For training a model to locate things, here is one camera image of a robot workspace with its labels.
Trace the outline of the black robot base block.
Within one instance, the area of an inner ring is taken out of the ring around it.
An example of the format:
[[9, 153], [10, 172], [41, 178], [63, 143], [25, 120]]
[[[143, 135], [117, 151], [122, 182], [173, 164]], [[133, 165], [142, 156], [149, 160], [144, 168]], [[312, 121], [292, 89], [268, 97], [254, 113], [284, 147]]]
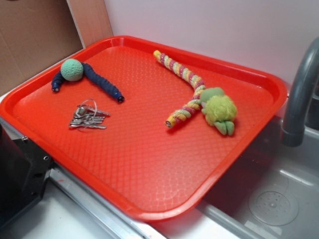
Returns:
[[52, 157], [31, 139], [11, 139], [0, 128], [0, 228], [39, 203]]

